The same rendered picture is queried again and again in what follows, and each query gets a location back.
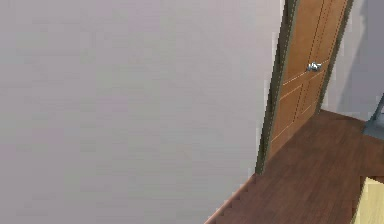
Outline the brown wooden room door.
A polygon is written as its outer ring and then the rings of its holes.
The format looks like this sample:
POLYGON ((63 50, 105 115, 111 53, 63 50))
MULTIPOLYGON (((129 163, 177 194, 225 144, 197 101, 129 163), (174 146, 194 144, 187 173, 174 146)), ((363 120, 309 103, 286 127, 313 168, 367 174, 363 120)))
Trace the brown wooden room door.
POLYGON ((320 111, 354 0, 284 0, 255 172, 320 111), (318 72, 307 70, 321 63, 318 72))

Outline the grey blue furniture piece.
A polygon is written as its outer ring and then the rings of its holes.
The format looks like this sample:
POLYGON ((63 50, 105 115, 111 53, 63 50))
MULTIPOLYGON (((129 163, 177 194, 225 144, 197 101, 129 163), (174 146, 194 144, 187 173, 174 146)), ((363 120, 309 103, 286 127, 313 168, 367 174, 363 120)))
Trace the grey blue furniture piece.
POLYGON ((368 135, 380 140, 384 140, 384 93, 380 102, 372 115, 372 117, 365 123, 363 134, 368 135))

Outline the pale yellow wooden furniture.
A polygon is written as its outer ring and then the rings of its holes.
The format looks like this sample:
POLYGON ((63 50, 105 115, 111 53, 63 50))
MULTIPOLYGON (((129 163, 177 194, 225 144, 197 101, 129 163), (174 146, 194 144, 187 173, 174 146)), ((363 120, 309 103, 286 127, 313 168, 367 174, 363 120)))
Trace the pale yellow wooden furniture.
POLYGON ((350 224, 384 224, 384 183, 366 177, 350 224))

